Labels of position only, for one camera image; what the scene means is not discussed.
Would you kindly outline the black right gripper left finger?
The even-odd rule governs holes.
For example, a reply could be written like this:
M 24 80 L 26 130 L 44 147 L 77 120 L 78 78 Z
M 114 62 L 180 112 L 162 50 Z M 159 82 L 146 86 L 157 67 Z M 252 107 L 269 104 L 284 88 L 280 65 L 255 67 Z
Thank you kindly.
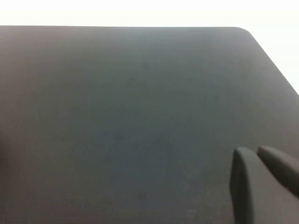
M 229 189 L 236 224 L 299 222 L 299 179 L 277 178 L 257 152 L 234 150 Z

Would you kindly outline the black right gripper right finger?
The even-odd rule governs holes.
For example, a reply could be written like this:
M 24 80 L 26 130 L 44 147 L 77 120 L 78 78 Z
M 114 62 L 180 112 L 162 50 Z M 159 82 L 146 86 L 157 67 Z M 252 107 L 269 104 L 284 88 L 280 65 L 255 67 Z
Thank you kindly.
M 298 159 L 270 146 L 259 147 L 257 155 L 277 178 L 299 178 Z

